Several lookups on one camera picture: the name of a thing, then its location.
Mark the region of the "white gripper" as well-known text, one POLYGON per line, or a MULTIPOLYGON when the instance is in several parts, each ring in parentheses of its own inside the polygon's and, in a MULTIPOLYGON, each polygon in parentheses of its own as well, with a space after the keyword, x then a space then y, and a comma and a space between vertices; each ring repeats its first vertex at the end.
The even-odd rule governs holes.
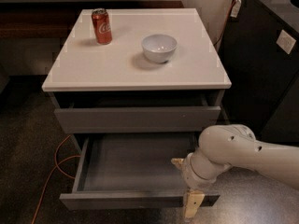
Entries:
POLYGON ((190 153, 184 160, 172 158, 171 163, 182 168, 182 177, 189 189, 183 196, 183 216, 193 218, 202 204, 205 194, 199 190, 208 189, 217 177, 232 168, 229 164, 217 164, 202 152, 190 153))

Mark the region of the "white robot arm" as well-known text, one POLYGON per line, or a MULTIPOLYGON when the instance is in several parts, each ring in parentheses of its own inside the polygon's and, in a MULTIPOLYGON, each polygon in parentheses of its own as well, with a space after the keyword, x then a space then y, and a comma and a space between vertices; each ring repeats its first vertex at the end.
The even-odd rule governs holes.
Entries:
POLYGON ((186 158, 171 160, 188 190, 183 215, 192 218, 202 204, 204 190, 233 167, 248 169, 299 189, 299 147, 265 143, 241 124, 213 125, 199 135, 198 147, 186 158))

